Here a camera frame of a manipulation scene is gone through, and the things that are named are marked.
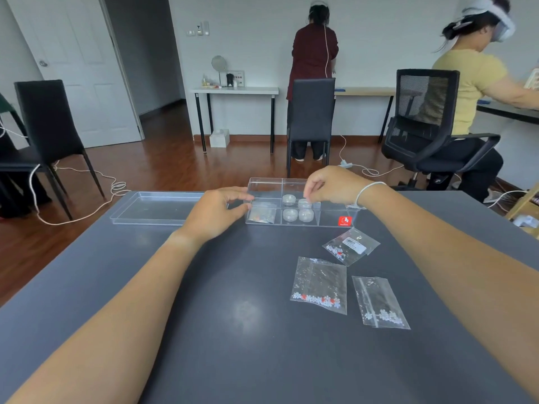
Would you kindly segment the person's left hand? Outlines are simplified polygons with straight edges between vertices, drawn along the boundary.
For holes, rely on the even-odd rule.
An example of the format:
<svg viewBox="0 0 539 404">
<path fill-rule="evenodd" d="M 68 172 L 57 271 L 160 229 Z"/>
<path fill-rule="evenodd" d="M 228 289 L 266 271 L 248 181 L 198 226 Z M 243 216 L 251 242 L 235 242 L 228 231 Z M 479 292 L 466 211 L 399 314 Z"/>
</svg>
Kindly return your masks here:
<svg viewBox="0 0 539 404">
<path fill-rule="evenodd" d="M 207 190 L 185 220 L 179 232 L 195 245 L 202 245 L 218 237 L 235 222 L 226 220 L 226 210 L 248 203 L 248 210 L 254 196 L 246 187 L 225 187 Z"/>
</svg>

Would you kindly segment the person's right hand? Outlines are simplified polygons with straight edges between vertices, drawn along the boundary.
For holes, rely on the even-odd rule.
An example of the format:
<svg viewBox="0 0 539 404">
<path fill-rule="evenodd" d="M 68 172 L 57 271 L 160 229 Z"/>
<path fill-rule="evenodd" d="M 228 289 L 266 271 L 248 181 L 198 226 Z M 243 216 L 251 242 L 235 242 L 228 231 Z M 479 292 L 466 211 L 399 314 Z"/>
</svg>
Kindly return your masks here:
<svg viewBox="0 0 539 404">
<path fill-rule="evenodd" d="M 351 205 L 357 203 L 358 194 L 372 181 L 340 166 L 326 166 L 309 177 L 325 177 L 329 202 Z"/>
</svg>

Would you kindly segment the clear plastic organizer box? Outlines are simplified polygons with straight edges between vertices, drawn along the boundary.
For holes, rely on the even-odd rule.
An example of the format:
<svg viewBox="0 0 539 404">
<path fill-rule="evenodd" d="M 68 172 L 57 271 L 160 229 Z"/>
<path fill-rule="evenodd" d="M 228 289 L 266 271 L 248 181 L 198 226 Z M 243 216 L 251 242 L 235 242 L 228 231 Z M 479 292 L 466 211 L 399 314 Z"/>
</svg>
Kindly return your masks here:
<svg viewBox="0 0 539 404">
<path fill-rule="evenodd" d="M 303 191 L 305 189 L 306 179 L 295 178 L 250 178 L 247 185 L 247 192 L 254 196 L 253 201 L 264 201 L 273 203 L 277 206 L 277 213 L 274 224 L 262 224 L 268 226 L 308 226 L 308 227 L 323 227 L 323 228 L 351 228 L 354 218 L 360 211 L 358 206 L 343 205 L 340 203 L 331 203 L 323 201 L 313 203 L 313 211 L 315 213 L 314 220 L 309 223 L 304 223 L 299 218 L 294 222 L 286 222 L 282 218 L 284 209 L 298 209 L 298 200 L 304 198 Z M 282 205 L 281 199 L 285 194 L 296 196 L 296 205 L 294 207 L 285 207 Z"/>
</svg>

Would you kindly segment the person's right forearm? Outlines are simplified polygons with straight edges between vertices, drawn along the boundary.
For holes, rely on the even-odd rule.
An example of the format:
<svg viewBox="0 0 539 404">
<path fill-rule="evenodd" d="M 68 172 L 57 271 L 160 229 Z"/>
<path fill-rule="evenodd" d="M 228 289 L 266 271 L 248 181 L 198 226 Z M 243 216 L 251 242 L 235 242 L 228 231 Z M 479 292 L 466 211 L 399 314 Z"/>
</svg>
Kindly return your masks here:
<svg viewBox="0 0 539 404">
<path fill-rule="evenodd" d="M 380 219 L 466 330 L 539 402 L 539 272 L 385 184 L 357 202 Z"/>
</svg>

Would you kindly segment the person's left forearm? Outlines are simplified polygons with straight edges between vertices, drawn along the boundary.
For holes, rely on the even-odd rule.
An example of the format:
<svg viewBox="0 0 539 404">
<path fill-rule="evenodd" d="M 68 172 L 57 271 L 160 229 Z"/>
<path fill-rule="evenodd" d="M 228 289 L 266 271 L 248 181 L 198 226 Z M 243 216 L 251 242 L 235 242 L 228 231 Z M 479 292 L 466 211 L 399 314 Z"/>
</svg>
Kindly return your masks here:
<svg viewBox="0 0 539 404">
<path fill-rule="evenodd" d="M 187 226 L 175 231 L 6 404 L 136 404 L 152 371 L 185 271 L 214 237 Z"/>
</svg>

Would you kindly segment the small crumpled plastic bag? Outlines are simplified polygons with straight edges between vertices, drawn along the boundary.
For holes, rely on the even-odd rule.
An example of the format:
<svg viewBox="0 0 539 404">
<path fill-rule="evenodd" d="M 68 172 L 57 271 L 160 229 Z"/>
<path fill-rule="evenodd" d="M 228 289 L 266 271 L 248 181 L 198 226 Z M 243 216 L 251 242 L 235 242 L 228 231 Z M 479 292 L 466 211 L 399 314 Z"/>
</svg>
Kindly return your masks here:
<svg viewBox="0 0 539 404">
<path fill-rule="evenodd" d="M 247 215 L 247 222 L 253 224 L 274 224 L 277 206 L 264 201 L 253 201 Z"/>
</svg>

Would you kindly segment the labelled plastic bead bag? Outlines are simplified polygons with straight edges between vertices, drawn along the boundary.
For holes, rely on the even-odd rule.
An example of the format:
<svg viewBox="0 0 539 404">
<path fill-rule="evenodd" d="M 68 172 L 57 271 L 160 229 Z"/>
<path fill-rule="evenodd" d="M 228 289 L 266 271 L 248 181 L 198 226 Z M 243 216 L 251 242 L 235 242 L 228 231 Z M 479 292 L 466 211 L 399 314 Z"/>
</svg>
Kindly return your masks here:
<svg viewBox="0 0 539 404">
<path fill-rule="evenodd" d="M 349 267 L 364 256 L 368 256 L 380 243 L 356 228 L 351 228 L 323 245 L 323 248 L 340 264 Z"/>
</svg>

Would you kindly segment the black dining chair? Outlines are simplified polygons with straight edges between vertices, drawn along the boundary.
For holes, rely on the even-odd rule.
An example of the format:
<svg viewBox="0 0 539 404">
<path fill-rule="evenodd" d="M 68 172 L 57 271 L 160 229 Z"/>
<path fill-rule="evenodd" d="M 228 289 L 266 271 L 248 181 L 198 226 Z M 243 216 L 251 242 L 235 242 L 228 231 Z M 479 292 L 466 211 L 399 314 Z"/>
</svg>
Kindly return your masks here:
<svg viewBox="0 0 539 404">
<path fill-rule="evenodd" d="M 62 80 L 14 83 L 22 115 L 24 137 L 29 146 L 20 150 L 0 150 L 0 173 L 29 172 L 29 186 L 38 171 L 45 174 L 69 220 L 74 222 L 64 200 L 67 194 L 53 165 L 69 156 L 81 155 L 101 195 L 96 172 L 77 133 Z"/>
<path fill-rule="evenodd" d="M 329 165 L 335 107 L 335 78 L 295 80 L 287 128 L 287 177 L 291 175 L 294 142 L 323 142 Z"/>
</svg>

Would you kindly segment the clear plastic box lid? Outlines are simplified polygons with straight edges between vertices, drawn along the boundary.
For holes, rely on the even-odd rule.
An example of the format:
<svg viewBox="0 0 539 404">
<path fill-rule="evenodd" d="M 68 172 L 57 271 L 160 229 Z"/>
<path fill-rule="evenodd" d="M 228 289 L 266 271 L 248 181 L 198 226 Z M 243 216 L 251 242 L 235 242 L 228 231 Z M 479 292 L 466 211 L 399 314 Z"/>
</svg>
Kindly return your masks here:
<svg viewBox="0 0 539 404">
<path fill-rule="evenodd" d="M 203 192 L 150 192 L 132 194 L 112 213 L 113 224 L 183 226 Z"/>
</svg>

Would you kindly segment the red and white bead bag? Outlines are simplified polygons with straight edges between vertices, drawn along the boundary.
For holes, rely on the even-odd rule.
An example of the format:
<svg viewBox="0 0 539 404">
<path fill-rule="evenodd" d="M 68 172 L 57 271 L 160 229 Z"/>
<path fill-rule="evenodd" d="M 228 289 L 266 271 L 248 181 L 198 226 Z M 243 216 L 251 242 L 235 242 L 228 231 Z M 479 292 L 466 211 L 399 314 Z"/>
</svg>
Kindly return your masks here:
<svg viewBox="0 0 539 404">
<path fill-rule="evenodd" d="M 298 257 L 290 300 L 347 314 L 347 267 L 318 258 Z"/>
</svg>

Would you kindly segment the wooden top table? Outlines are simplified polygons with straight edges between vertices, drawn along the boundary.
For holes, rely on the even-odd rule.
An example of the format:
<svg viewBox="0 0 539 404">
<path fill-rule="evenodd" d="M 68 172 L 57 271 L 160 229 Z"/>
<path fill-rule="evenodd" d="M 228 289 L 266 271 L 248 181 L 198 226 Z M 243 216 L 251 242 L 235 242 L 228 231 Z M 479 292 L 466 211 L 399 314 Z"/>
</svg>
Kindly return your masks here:
<svg viewBox="0 0 539 404">
<path fill-rule="evenodd" d="M 392 108 L 394 97 L 396 95 L 395 87 L 344 87 L 336 88 L 334 95 L 337 96 L 352 96 L 352 97 L 387 97 L 387 109 L 385 112 L 382 128 L 378 136 L 376 137 L 376 143 L 381 144 L 384 139 L 385 131 L 387 129 L 387 123 L 389 121 L 390 110 Z"/>
</svg>

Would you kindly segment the white table with black legs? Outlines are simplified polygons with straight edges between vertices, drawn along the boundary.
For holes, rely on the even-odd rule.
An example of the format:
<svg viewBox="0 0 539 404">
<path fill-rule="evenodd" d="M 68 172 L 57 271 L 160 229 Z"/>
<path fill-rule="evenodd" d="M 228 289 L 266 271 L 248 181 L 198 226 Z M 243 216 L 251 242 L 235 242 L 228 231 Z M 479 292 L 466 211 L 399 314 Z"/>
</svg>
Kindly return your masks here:
<svg viewBox="0 0 539 404">
<path fill-rule="evenodd" d="M 199 123 L 200 141 L 202 143 L 203 153 L 207 154 L 206 135 L 204 133 L 204 124 L 200 107 L 200 95 L 206 95 L 207 111 L 210 121 L 210 132 L 213 133 L 213 118 L 210 95 L 257 95 L 269 96 L 271 98 L 271 126 L 270 126 L 270 154 L 274 154 L 275 145 L 275 101 L 279 95 L 278 87 L 198 87 L 191 89 L 196 101 L 196 109 Z"/>
</svg>

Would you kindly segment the black mesh office chair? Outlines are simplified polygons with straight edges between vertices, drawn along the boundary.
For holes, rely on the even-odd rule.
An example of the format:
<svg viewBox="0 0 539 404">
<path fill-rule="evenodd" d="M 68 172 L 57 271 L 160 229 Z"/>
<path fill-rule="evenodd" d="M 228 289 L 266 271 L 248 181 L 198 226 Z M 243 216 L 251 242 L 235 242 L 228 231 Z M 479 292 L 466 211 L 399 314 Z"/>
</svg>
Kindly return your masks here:
<svg viewBox="0 0 539 404">
<path fill-rule="evenodd" d="M 396 79 L 395 113 L 389 120 L 381 152 L 413 175 L 407 183 L 392 186 L 394 190 L 419 190 L 416 184 L 420 173 L 468 172 L 500 142 L 500 135 L 495 134 L 453 135 L 459 71 L 399 69 Z M 484 144 L 467 162 L 435 158 L 442 148 L 458 139 Z"/>
</svg>

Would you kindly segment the white bead plastic bag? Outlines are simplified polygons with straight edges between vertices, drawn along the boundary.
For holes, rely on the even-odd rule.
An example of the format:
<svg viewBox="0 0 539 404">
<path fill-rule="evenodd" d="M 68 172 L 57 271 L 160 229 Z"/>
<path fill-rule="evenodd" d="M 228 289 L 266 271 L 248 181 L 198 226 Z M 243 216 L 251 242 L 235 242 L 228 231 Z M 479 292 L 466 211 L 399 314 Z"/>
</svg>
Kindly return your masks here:
<svg viewBox="0 0 539 404">
<path fill-rule="evenodd" d="M 386 278 L 352 276 L 352 281 L 364 325 L 411 329 Z"/>
</svg>

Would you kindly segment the white framed display box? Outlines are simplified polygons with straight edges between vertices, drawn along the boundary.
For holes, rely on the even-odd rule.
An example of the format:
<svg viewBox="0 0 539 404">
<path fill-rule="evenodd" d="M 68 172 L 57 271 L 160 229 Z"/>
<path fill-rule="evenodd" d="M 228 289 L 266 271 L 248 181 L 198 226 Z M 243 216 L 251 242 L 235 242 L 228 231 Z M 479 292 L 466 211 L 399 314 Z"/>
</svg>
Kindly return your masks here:
<svg viewBox="0 0 539 404">
<path fill-rule="evenodd" d="M 226 70 L 219 72 L 219 82 L 222 88 L 239 88 L 245 86 L 243 70 Z"/>
</svg>

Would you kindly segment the round standing mirror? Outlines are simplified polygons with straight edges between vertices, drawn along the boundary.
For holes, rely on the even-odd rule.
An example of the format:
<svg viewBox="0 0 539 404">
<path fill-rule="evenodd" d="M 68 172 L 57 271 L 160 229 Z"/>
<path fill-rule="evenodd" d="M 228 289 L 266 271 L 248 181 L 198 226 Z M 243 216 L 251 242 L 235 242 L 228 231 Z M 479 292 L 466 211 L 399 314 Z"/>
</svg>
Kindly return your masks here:
<svg viewBox="0 0 539 404">
<path fill-rule="evenodd" d="M 221 88 L 223 86 L 223 81 L 221 80 L 222 74 L 226 73 L 227 62 L 225 58 L 221 55 L 216 55 L 212 58 L 211 65 L 214 71 L 218 74 L 218 86 Z"/>
</svg>

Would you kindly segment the wooden rack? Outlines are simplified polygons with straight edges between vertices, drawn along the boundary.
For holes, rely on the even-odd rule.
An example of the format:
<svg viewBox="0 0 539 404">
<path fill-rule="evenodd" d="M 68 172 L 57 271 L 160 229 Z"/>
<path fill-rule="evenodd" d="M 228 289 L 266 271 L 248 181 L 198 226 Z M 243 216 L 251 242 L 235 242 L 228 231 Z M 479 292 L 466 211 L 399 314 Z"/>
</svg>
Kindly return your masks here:
<svg viewBox="0 0 539 404">
<path fill-rule="evenodd" d="M 505 219 L 539 240 L 539 183 L 518 199 Z"/>
</svg>

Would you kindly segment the dark desk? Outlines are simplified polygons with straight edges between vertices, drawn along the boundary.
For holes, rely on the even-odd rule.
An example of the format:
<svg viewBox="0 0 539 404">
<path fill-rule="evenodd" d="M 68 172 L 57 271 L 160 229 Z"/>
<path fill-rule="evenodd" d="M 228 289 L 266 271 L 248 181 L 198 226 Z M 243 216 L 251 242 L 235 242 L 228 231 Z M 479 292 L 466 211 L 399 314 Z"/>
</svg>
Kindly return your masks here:
<svg viewBox="0 0 539 404">
<path fill-rule="evenodd" d="M 480 100 L 476 106 L 478 112 L 495 115 L 509 120 L 539 125 L 539 110 L 519 108 L 497 101 Z"/>
</svg>

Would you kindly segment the white door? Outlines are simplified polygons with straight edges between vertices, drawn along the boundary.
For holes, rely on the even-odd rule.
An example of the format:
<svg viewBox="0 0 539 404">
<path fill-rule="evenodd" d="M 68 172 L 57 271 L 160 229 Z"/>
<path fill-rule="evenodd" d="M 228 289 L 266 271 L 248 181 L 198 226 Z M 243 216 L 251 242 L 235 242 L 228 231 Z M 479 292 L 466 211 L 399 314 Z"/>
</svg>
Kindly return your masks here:
<svg viewBox="0 0 539 404">
<path fill-rule="evenodd" d="M 84 147 L 139 142 L 102 0 L 7 0 L 44 80 L 62 80 Z"/>
</svg>

